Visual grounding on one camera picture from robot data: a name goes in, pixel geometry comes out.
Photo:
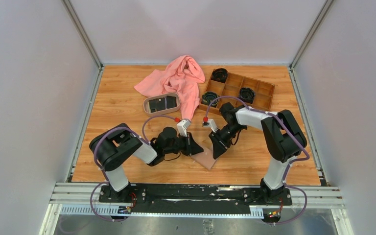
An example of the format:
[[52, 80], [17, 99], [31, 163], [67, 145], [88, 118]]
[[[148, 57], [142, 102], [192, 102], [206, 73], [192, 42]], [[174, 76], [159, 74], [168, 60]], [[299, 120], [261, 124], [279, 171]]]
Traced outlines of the pink card holder wallet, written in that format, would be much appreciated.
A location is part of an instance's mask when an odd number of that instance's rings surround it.
[[217, 162], [217, 159], [213, 157], [213, 151], [206, 147], [203, 152], [194, 154], [191, 158], [207, 170], [211, 170]]

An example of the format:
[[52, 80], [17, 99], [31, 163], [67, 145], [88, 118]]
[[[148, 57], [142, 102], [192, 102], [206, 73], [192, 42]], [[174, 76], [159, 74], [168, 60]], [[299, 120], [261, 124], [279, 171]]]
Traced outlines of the beige oval card tray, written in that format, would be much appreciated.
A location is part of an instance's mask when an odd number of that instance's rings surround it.
[[177, 93], [166, 93], [148, 97], [144, 100], [142, 107], [149, 117], [166, 115], [180, 109], [181, 101]]

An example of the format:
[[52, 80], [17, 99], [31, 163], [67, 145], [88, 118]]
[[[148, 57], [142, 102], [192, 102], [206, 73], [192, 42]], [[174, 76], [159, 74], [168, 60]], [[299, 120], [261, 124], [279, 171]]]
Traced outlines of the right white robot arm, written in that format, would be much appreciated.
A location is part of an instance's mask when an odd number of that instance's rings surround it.
[[221, 106], [220, 113], [227, 123], [221, 129], [213, 119], [203, 118], [203, 126], [211, 128], [209, 138], [212, 142], [213, 159], [217, 160], [233, 145], [232, 139], [240, 131], [248, 127], [261, 130], [271, 160], [254, 200], [273, 204], [286, 188], [285, 179], [291, 165], [301, 161], [299, 155], [304, 153], [304, 161], [310, 158], [305, 149], [307, 140], [303, 131], [289, 110], [268, 112], [244, 105], [235, 108], [228, 102]]

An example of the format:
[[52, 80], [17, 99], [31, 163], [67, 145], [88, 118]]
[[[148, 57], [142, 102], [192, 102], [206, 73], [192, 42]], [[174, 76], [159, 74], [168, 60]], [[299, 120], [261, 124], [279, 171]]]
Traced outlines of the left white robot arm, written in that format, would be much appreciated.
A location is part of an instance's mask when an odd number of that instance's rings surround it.
[[148, 166], [156, 166], [165, 161], [167, 154], [192, 157], [205, 152], [194, 141], [191, 133], [183, 136], [175, 128], [166, 127], [157, 137], [147, 142], [125, 123], [94, 138], [89, 148], [108, 182], [100, 191], [100, 200], [120, 203], [135, 202], [138, 195], [138, 189], [131, 186], [123, 168], [123, 163], [129, 157], [135, 156]]

